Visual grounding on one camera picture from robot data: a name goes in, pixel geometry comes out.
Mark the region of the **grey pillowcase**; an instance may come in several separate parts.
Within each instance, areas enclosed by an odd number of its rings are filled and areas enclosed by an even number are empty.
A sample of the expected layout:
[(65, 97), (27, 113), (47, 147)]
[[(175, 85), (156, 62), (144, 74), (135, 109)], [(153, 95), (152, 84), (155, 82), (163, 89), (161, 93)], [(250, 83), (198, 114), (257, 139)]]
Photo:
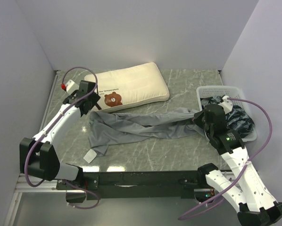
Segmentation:
[(110, 145), (141, 142), (149, 138), (178, 139), (204, 130), (194, 122), (195, 110), (176, 108), (166, 113), (91, 112), (89, 143), (97, 156), (104, 156)]

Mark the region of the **cream pillow with bear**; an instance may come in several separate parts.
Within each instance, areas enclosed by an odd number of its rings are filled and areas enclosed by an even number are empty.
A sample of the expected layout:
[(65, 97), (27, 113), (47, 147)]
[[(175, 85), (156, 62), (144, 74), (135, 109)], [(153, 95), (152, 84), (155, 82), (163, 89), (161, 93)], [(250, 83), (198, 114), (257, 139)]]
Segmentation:
[(96, 74), (102, 112), (115, 112), (153, 102), (170, 94), (154, 62)]

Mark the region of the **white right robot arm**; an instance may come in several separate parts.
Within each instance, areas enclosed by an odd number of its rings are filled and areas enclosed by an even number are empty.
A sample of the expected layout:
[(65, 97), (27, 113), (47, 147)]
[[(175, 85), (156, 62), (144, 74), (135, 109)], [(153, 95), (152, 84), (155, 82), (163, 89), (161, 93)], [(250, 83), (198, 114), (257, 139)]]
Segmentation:
[(194, 122), (228, 164), (239, 186), (226, 179), (212, 163), (198, 168), (197, 183), (221, 193), (237, 211), (242, 226), (270, 226), (282, 218), (282, 202), (262, 182), (240, 135), (227, 127), (227, 113), (220, 105), (207, 105), (195, 114)]

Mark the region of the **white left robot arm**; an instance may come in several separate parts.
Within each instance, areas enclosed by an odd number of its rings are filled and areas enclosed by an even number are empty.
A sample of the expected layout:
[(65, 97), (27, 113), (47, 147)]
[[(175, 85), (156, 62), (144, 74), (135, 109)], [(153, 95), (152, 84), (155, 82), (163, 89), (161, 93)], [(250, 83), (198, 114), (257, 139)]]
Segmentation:
[(79, 88), (66, 97), (60, 110), (33, 138), (23, 138), (19, 144), (20, 172), (26, 177), (42, 180), (67, 180), (73, 189), (84, 185), (81, 167), (61, 163), (55, 147), (62, 141), (67, 131), (86, 115), (100, 99), (97, 83), (81, 81)]

